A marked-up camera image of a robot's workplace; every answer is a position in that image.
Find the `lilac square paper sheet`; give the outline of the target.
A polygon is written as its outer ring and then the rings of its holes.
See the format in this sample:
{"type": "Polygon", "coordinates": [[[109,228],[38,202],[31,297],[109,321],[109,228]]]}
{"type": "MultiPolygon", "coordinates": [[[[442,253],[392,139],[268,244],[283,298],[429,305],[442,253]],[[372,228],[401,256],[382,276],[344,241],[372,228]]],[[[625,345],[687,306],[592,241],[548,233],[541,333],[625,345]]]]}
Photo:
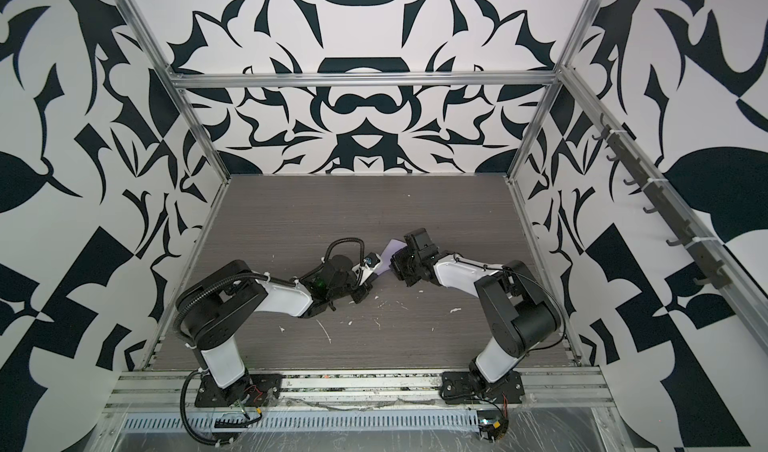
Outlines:
{"type": "Polygon", "coordinates": [[[389,267],[391,265],[391,260],[394,257],[394,255],[406,247],[407,245],[402,241],[391,240],[385,247],[384,251],[380,254],[382,265],[389,267]]]}

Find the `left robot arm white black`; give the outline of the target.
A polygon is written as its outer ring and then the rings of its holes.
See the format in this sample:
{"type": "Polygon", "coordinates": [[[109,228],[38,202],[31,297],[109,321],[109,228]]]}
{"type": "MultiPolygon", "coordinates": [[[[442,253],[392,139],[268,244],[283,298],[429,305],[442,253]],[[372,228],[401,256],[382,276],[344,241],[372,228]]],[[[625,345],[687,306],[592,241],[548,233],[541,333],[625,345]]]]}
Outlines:
{"type": "Polygon", "coordinates": [[[333,310],[346,298],[358,304],[367,298],[380,269],[376,253],[363,256],[356,265],[336,255],[298,279],[282,280],[235,260],[176,300],[174,332],[194,351],[216,386],[228,389],[247,374],[235,334],[251,315],[277,313],[308,319],[333,310]]]}

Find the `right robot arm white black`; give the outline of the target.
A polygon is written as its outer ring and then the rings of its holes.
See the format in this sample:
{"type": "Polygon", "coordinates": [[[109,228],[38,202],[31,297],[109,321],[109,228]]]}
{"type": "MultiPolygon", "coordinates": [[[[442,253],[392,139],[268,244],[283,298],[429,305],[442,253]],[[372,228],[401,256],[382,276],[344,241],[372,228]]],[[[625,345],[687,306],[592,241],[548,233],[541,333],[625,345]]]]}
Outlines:
{"type": "Polygon", "coordinates": [[[479,300],[491,339],[470,371],[486,386],[507,376],[541,342],[563,327],[563,313],[529,268],[519,260],[487,264],[441,250],[425,229],[404,236],[390,267],[407,286],[420,281],[456,289],[479,300]]]}

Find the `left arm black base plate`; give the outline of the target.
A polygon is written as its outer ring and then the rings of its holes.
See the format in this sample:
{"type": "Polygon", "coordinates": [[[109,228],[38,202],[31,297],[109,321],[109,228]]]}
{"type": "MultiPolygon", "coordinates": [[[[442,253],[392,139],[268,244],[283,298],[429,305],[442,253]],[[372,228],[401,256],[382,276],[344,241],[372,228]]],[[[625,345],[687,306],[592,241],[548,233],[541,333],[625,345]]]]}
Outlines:
{"type": "Polygon", "coordinates": [[[275,373],[246,374],[227,388],[220,388],[206,373],[197,388],[194,406],[221,408],[237,403],[246,407],[268,406],[280,398],[284,376],[275,373]]]}

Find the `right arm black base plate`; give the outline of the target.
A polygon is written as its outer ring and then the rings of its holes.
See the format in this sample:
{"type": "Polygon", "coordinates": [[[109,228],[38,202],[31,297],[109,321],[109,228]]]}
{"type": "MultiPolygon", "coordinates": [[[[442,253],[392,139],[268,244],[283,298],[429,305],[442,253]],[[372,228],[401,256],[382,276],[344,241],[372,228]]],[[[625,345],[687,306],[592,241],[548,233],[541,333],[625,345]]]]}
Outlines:
{"type": "Polygon", "coordinates": [[[469,404],[481,399],[501,405],[521,404],[525,389],[521,375],[510,371],[496,382],[487,382],[477,371],[443,372],[438,390],[440,398],[449,405],[469,404]]]}

